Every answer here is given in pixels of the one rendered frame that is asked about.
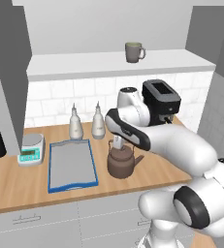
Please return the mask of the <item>grey drawer front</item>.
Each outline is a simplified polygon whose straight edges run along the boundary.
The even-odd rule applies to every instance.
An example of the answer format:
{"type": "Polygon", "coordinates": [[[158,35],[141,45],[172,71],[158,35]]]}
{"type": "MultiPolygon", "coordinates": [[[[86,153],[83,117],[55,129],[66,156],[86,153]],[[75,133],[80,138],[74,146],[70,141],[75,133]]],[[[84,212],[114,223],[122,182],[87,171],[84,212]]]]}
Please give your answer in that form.
{"type": "Polygon", "coordinates": [[[138,209],[141,194],[79,201],[81,248],[137,248],[150,227],[138,209]]]}
{"type": "Polygon", "coordinates": [[[78,207],[74,202],[0,214],[0,248],[80,248],[78,207]],[[20,215],[40,221],[13,225],[20,215]]]}

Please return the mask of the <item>brown kettle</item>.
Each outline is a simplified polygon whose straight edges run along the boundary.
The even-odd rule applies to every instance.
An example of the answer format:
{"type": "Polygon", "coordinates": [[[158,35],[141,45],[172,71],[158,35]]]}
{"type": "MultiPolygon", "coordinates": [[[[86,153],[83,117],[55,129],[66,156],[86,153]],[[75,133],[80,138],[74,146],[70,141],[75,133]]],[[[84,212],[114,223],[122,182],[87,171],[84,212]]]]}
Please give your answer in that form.
{"type": "Polygon", "coordinates": [[[109,154],[107,168],[111,176],[124,179],[131,176],[135,166],[144,158],[144,155],[135,157],[135,147],[123,145],[121,149],[112,146],[113,140],[109,140],[109,154]]]}

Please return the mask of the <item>white ceramic bottle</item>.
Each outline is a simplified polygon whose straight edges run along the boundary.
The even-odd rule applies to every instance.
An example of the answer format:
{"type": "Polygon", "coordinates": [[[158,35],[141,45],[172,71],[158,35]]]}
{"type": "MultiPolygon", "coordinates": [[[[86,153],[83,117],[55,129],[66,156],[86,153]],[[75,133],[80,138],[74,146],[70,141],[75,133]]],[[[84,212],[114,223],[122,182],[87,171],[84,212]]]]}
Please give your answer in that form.
{"type": "Polygon", "coordinates": [[[102,115],[100,105],[96,106],[95,114],[92,121],[91,133],[92,137],[96,140],[102,140],[106,134],[104,117],[102,115]]]}
{"type": "Polygon", "coordinates": [[[81,140],[83,137],[83,129],[76,106],[72,106],[72,115],[70,117],[69,124],[69,137],[71,140],[81,140]]]}

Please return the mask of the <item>blue rimmed grey tray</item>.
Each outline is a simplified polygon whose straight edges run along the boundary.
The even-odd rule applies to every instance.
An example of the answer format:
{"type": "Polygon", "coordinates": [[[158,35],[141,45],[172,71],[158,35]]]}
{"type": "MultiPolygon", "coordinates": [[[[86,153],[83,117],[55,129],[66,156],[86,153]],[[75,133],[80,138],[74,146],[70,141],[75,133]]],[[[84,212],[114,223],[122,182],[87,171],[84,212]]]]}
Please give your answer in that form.
{"type": "Polygon", "coordinates": [[[67,139],[49,145],[49,194],[94,187],[98,184],[89,139],[67,139]]]}

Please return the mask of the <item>grey mug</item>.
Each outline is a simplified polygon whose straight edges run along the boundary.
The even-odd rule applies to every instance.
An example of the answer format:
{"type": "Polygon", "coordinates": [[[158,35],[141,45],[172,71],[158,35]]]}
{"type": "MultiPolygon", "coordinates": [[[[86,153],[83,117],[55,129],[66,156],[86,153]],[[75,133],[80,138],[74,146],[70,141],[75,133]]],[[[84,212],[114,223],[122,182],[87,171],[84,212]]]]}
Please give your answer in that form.
{"type": "Polygon", "coordinates": [[[141,43],[126,43],[125,56],[128,63],[138,63],[145,58],[146,51],[141,43]]]}

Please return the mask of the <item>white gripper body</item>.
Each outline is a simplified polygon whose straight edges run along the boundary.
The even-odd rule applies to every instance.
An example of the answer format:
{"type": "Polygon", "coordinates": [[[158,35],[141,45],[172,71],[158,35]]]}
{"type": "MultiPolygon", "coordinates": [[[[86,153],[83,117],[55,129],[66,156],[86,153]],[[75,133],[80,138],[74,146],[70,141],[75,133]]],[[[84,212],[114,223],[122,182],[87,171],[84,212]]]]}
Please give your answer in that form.
{"type": "Polygon", "coordinates": [[[125,139],[123,139],[120,136],[114,136],[113,137],[113,147],[116,149],[121,149],[124,145],[125,139]]]}

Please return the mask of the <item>white kitchen scale teal display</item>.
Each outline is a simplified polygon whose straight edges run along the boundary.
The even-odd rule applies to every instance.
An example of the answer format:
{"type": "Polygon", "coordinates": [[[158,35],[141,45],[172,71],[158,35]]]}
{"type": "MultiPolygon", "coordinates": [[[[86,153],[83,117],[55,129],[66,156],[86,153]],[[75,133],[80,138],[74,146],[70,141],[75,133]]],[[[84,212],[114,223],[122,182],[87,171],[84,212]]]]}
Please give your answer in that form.
{"type": "Polygon", "coordinates": [[[21,152],[17,156],[20,167],[41,165],[45,157],[46,141],[43,134],[27,134],[23,137],[21,152]]]}

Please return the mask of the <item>grey left cabinet door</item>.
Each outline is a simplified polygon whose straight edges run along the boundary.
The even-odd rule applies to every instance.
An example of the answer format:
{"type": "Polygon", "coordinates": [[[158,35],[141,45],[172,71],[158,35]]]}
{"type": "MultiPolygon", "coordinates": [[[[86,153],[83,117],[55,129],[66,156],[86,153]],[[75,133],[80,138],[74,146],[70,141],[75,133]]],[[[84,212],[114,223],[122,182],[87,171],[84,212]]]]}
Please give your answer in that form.
{"type": "Polygon", "coordinates": [[[0,132],[10,156],[22,146],[31,57],[24,8],[0,0],[0,132]]]}

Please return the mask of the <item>grey wall cabinet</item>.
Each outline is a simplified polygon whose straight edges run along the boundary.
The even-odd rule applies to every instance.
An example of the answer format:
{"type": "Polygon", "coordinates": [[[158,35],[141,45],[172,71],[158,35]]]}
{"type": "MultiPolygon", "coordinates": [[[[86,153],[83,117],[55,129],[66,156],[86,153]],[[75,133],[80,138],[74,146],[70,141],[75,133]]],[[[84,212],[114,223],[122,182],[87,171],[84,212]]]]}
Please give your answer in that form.
{"type": "Polygon", "coordinates": [[[25,11],[31,81],[212,71],[185,48],[194,6],[224,0],[12,0],[25,11]],[[126,43],[146,51],[128,63],[126,43]]]}

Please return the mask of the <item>black toaster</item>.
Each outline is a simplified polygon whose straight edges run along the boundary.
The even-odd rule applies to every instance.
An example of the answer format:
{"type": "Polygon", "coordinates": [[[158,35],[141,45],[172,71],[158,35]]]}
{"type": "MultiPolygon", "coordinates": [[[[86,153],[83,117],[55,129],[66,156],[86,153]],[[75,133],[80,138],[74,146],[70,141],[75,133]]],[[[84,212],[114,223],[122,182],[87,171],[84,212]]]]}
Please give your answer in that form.
{"type": "Polygon", "coordinates": [[[171,124],[179,112],[178,93],[162,79],[149,79],[143,83],[142,94],[150,113],[149,125],[171,124]]]}

